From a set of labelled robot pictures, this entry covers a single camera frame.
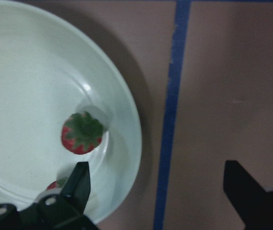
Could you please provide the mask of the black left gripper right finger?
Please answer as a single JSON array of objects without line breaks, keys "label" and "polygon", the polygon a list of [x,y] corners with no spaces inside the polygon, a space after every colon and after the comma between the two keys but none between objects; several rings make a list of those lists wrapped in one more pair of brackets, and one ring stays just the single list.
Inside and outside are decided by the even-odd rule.
[{"label": "black left gripper right finger", "polygon": [[273,230],[273,190],[266,191],[238,161],[225,162],[224,193],[246,230]]}]

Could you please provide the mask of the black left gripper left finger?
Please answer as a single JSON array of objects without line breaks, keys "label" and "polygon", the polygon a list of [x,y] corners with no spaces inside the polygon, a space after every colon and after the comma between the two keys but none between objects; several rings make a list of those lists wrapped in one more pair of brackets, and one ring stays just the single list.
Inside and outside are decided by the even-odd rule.
[{"label": "black left gripper left finger", "polygon": [[88,162],[78,162],[62,188],[48,189],[19,212],[20,230],[96,230],[84,214],[91,191]]}]

